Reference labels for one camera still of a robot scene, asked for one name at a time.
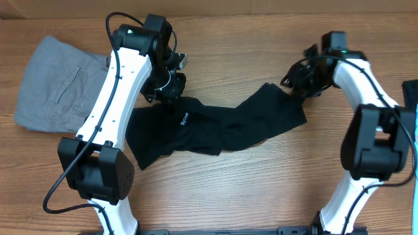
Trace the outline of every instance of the shirt logo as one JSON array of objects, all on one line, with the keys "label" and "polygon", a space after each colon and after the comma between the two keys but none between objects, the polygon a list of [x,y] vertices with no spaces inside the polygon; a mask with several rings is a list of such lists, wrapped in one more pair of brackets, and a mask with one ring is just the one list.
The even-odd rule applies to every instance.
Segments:
[{"label": "shirt logo", "polygon": [[186,112],[184,117],[183,117],[183,121],[180,123],[180,125],[185,125],[188,116],[189,116],[189,113]]}]

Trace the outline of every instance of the black cloth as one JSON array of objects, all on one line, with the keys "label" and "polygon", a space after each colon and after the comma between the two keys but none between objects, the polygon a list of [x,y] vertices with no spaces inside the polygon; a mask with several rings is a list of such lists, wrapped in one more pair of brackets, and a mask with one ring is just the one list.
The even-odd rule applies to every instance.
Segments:
[{"label": "black cloth", "polygon": [[415,112],[418,103],[418,80],[403,82],[402,89],[404,90],[405,107]]},{"label": "black cloth", "polygon": [[126,140],[141,169],[174,150],[219,155],[223,149],[246,149],[306,123],[302,102],[274,84],[264,84],[236,108],[181,97],[173,109],[164,104],[135,108]]}]

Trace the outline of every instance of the folded gray cloth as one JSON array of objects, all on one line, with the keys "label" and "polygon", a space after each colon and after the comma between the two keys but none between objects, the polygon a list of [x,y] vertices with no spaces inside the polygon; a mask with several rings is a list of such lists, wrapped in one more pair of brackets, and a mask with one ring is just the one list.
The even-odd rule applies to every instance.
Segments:
[{"label": "folded gray cloth", "polygon": [[93,109],[107,70],[105,55],[45,37],[27,64],[15,122],[36,131],[76,132]]}]

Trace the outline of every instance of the wooden surface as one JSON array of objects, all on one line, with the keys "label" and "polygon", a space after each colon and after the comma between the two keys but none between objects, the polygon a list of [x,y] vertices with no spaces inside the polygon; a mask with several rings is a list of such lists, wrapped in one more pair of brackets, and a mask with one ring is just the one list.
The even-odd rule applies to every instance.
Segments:
[{"label": "wooden surface", "polygon": [[[116,18],[112,28],[130,21]],[[235,107],[265,82],[279,84],[302,51],[330,30],[347,31],[385,91],[403,104],[401,83],[418,78],[418,14],[294,14],[169,18],[189,55],[185,96]],[[110,51],[104,19],[0,22],[0,234],[76,234],[101,228],[95,212],[49,215],[42,200],[62,168],[62,136],[27,131],[13,113],[25,66],[46,35],[79,49]],[[137,106],[144,106],[140,98]],[[307,225],[330,199],[343,169],[340,145],[353,112],[341,90],[304,103],[307,124],[220,156],[176,152],[140,171],[129,200],[141,228],[169,230]],[[404,179],[406,169],[392,178]],[[62,183],[51,208],[83,203]],[[371,234],[411,234],[413,184],[379,189],[359,218]]]},{"label": "wooden surface", "polygon": [[219,16],[418,12],[417,0],[0,0],[0,18],[104,18],[122,11],[133,16]]}]

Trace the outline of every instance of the tabletop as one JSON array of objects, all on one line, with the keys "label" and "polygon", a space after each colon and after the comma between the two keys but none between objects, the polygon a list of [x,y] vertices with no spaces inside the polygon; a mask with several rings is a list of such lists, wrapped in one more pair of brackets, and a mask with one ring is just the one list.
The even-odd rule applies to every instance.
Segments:
[{"label": "tabletop", "polygon": [[[279,84],[302,51],[331,30],[363,51],[384,90],[403,104],[401,83],[418,78],[418,14],[283,14],[170,17],[178,52],[188,54],[184,96],[236,107],[265,82]],[[114,18],[111,28],[130,23]],[[81,50],[109,54],[105,19],[0,22],[0,234],[76,234],[101,230],[93,209],[50,215],[42,210],[62,173],[57,145],[71,133],[27,131],[13,121],[25,66],[46,35]],[[146,106],[139,96],[137,106]],[[140,170],[129,193],[142,229],[206,230],[308,225],[342,176],[340,146],[353,111],[340,89],[304,102],[308,122],[252,148],[220,156],[187,151]],[[411,164],[390,182],[403,180]],[[356,220],[370,234],[411,234],[413,183],[379,189]],[[80,203],[64,181],[49,203]]]}]

